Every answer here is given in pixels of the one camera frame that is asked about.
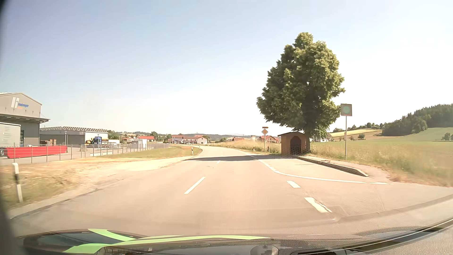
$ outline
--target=building sign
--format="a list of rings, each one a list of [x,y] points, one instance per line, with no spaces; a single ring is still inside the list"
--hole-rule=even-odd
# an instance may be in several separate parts
[[[24,104],[24,103],[19,103],[19,98],[13,97],[13,100],[11,101],[11,107],[17,108],[17,109],[22,109],[22,108],[27,108],[28,105]]]

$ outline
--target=red barrier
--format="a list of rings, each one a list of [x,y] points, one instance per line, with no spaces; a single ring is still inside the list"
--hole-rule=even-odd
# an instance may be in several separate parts
[[[5,148],[6,156],[8,158],[20,158],[20,157],[31,157],[33,148],[33,157],[47,155],[58,155],[66,153],[67,146],[42,146],[42,147],[16,147],[15,152],[13,147]]]

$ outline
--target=asphalt road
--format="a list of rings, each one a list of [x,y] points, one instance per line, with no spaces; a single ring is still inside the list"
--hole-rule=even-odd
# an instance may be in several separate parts
[[[355,234],[453,215],[452,188],[395,183],[222,147],[12,219],[17,235],[102,228],[143,235]]]

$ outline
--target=round sign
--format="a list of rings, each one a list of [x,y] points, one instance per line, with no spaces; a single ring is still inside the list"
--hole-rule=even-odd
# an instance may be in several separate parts
[[[351,113],[351,108],[347,105],[343,106],[343,113],[344,114],[350,114]]]

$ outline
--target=car hood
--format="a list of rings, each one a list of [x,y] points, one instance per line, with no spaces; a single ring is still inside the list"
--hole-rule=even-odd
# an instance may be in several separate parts
[[[453,218],[416,230],[378,230],[368,235],[160,235],[145,236],[107,229],[79,229],[21,236],[30,254],[277,255],[376,252],[407,244],[443,231]]]

